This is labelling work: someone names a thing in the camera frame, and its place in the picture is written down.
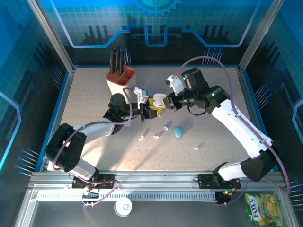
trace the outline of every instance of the speckled work surface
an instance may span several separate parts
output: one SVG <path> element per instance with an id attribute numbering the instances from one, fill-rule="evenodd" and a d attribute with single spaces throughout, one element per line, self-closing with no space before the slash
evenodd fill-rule
<path id="1" fill-rule="evenodd" d="M 167 76 L 177 67 L 136 67 L 137 87 L 155 93 L 169 94 Z M 221 68 L 201 68 L 210 87 L 222 86 L 228 93 L 228 79 Z M 235 102 L 248 116 L 237 78 L 236 69 L 228 68 L 234 83 Z M 111 97 L 105 80 L 108 68 L 78 68 L 64 110 L 62 123 L 86 124 L 100 119 Z M 192 108 L 199 113 L 201 109 Z M 176 138 L 174 127 L 181 126 L 184 135 Z M 159 139 L 153 135 L 160 134 Z M 247 154 L 234 136 L 214 117 L 193 116 L 187 108 L 177 112 L 166 110 L 162 117 L 141 122 L 133 121 L 113 136 L 102 137 L 86 144 L 82 158 L 100 170 L 213 170 L 225 161 L 237 161 Z"/>

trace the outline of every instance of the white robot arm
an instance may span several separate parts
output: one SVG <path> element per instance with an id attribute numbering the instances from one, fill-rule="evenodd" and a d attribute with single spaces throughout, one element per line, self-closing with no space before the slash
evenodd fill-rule
<path id="1" fill-rule="evenodd" d="M 233 112 L 230 96 L 220 86 L 209 88 L 208 83 L 204 80 L 199 69 L 193 68 L 182 73 L 183 80 L 186 85 L 184 88 L 178 77 L 170 76 L 166 83 L 173 88 L 174 92 L 168 96 L 161 94 L 161 108 L 168 108 L 174 111 L 183 106 L 192 107 L 197 105 L 199 108 L 205 109 L 206 112 L 218 119 L 225 125 L 229 131 L 239 140 L 245 148 L 249 158 L 247 160 L 236 163 L 223 163 L 213 171 L 213 178 L 217 185 L 228 182 L 232 179 L 248 177 L 253 181 L 259 181 L 267 174 L 275 165 L 276 160 L 263 144 L 265 141 L 271 144 L 272 148 L 279 153 L 273 141 L 268 136 L 258 130 L 236 107 L 237 115 Z M 152 119 L 157 117 L 157 111 L 150 108 L 147 102 L 148 96 L 144 90 L 135 89 L 138 95 L 138 103 L 133 103 L 133 116 L 141 116 L 141 120 Z M 99 171 L 91 164 L 81 159 L 83 146 L 99 137 L 109 136 L 117 133 L 122 125 L 114 125 L 111 123 L 100 122 L 123 122 L 125 117 L 130 116 L 130 106 L 126 104 L 122 94 L 115 94 L 111 97 L 108 105 L 109 110 L 105 113 L 98 123 L 84 128 L 75 133 L 68 146 L 64 147 L 62 153 L 58 155 L 62 144 L 67 138 L 83 127 L 69 126 L 63 124 L 54 134 L 45 149 L 45 157 L 65 172 L 70 172 L 85 180 L 93 182 L 99 181 Z M 251 130 L 239 120 L 239 114 L 246 122 L 260 134 L 260 140 Z"/>
<path id="2" fill-rule="evenodd" d="M 180 86 L 181 80 L 173 75 L 166 83 L 173 87 L 174 92 L 164 100 L 166 108 L 177 111 L 183 106 L 198 107 L 218 119 L 237 138 L 245 148 L 249 158 L 236 163 L 223 163 L 213 171 L 213 178 L 217 184 L 236 178 L 248 177 L 253 181 L 261 180 L 275 165 L 276 160 L 267 149 L 264 142 L 271 145 L 279 153 L 277 144 L 273 144 L 270 137 L 256 128 L 237 108 L 233 111 L 230 96 L 220 86 L 209 88 L 201 71 L 197 68 L 182 73 L 186 89 Z M 261 136 L 260 140 L 240 119 L 239 115 Z"/>

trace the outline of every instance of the snack bag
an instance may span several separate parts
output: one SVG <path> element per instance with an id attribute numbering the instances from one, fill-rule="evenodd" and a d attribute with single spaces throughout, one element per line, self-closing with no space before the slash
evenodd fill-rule
<path id="1" fill-rule="evenodd" d="M 253 226 L 287 227 L 275 194 L 245 193 L 243 199 L 246 203 L 246 216 Z"/>

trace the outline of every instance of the glass wall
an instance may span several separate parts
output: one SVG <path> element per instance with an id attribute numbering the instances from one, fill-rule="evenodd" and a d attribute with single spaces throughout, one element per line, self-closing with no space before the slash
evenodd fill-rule
<path id="1" fill-rule="evenodd" d="M 285 1 L 247 67 L 267 133 L 285 146 L 291 182 L 303 182 L 302 12 L 300 1 Z"/>
<path id="2" fill-rule="evenodd" d="M 0 0 L 0 31 L 0 217 L 14 226 L 66 69 L 26 1 Z"/>
<path id="3" fill-rule="evenodd" d="M 271 0 L 41 0 L 75 65 L 108 65 L 112 48 L 132 64 L 199 55 L 239 64 Z"/>

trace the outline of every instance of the black bracket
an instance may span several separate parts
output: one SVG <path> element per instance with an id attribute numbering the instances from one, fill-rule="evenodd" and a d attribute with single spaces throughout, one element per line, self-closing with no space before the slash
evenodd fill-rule
<path id="1" fill-rule="evenodd" d="M 100 181 L 110 181 L 115 179 L 114 174 L 99 174 L 98 179 L 101 179 Z M 80 180 L 77 177 L 74 177 L 72 181 L 72 186 L 71 188 L 85 188 L 85 187 L 90 187 L 90 189 L 112 189 L 114 187 L 114 182 L 111 183 L 105 183 L 105 184 L 89 184 L 85 183 L 82 180 Z"/>
<path id="2" fill-rule="evenodd" d="M 198 182 L 199 189 L 233 189 L 235 186 L 237 189 L 241 188 L 239 179 L 227 181 L 218 185 L 213 179 L 213 174 L 199 174 L 195 177 L 194 181 Z"/>

